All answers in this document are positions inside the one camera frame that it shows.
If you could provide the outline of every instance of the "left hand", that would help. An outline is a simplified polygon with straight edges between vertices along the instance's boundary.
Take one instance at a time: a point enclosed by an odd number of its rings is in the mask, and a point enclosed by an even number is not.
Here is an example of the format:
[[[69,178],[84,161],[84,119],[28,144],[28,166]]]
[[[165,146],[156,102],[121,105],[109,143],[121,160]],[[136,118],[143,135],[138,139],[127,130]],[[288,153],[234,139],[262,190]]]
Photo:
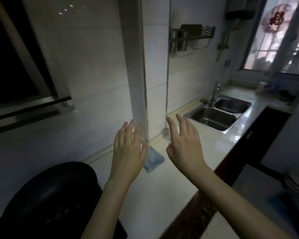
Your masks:
[[[139,175],[147,154],[146,144],[143,144],[141,150],[141,124],[137,125],[132,140],[133,127],[134,120],[131,120],[129,125],[124,122],[116,134],[109,178],[109,181],[115,181],[122,186],[127,186],[127,188]]]

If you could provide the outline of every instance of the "forearm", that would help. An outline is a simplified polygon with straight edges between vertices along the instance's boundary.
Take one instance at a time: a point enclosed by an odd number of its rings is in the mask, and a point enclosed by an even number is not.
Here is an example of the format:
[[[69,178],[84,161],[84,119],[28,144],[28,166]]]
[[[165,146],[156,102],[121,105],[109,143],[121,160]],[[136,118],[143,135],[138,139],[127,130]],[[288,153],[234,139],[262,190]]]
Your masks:
[[[290,238],[206,166],[194,184],[215,203],[241,238]]]
[[[81,239],[111,239],[128,186],[108,181]]]

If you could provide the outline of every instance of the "hand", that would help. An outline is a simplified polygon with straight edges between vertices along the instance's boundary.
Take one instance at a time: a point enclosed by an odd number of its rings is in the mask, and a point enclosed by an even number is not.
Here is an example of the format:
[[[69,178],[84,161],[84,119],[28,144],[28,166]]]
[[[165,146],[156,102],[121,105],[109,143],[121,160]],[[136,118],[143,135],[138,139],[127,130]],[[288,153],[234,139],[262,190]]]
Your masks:
[[[175,122],[166,117],[171,130],[171,143],[166,148],[173,164],[192,182],[196,181],[202,170],[208,168],[203,157],[203,151],[197,129],[189,119],[176,114],[179,121],[178,134]]]
[[[141,150],[141,124],[137,125],[132,140],[133,127],[134,120],[131,120],[129,125],[124,122],[122,128],[116,134],[109,178],[109,181],[115,181],[127,188],[139,175],[144,166],[147,153],[146,144],[143,144]]]

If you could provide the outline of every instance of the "sink basin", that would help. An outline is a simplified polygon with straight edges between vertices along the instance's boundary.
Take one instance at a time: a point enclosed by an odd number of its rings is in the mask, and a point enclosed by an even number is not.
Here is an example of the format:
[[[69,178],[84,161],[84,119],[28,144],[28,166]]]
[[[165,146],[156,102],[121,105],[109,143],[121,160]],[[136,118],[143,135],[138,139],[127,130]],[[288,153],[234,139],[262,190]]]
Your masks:
[[[211,107],[203,107],[189,118],[221,132],[227,130],[237,120],[234,115]]]
[[[229,113],[244,113],[252,105],[251,102],[235,98],[221,98],[215,102],[214,107]]]

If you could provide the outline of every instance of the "finger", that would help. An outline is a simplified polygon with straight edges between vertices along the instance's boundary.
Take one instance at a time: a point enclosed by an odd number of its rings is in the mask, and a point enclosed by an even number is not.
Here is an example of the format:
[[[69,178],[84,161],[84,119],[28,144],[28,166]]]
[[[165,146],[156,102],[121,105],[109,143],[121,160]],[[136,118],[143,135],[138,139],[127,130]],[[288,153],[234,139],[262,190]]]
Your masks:
[[[174,155],[173,155],[173,146],[171,143],[167,146],[166,152],[168,157],[172,160],[174,158]]]
[[[200,140],[197,128],[195,128],[195,127],[194,127],[194,137],[198,138]]]
[[[176,118],[179,121],[179,135],[187,135],[187,126],[185,119],[178,113],[176,113]]]
[[[194,126],[192,125],[192,123],[190,122],[190,120],[186,117],[184,117],[184,120],[186,122],[186,127],[187,127],[187,134],[191,137],[194,136]]]
[[[133,144],[140,145],[141,142],[142,124],[139,123],[133,135]]]
[[[119,147],[119,134],[120,130],[117,131],[116,136],[114,138],[114,149],[117,149]]]
[[[124,122],[121,130],[120,130],[120,136],[119,136],[119,147],[124,145],[124,140],[125,140],[125,130],[126,127],[128,126],[128,122]]]
[[[141,150],[141,156],[140,156],[140,160],[142,162],[142,165],[144,165],[145,160],[146,160],[146,155],[147,155],[147,144],[146,143],[142,143],[142,150]]]
[[[178,131],[175,122],[172,118],[166,117],[166,120],[169,124],[170,131],[171,131],[171,142],[174,143],[175,139],[178,137]]]
[[[132,144],[133,127],[134,127],[134,119],[131,120],[130,124],[126,128],[124,144]]]

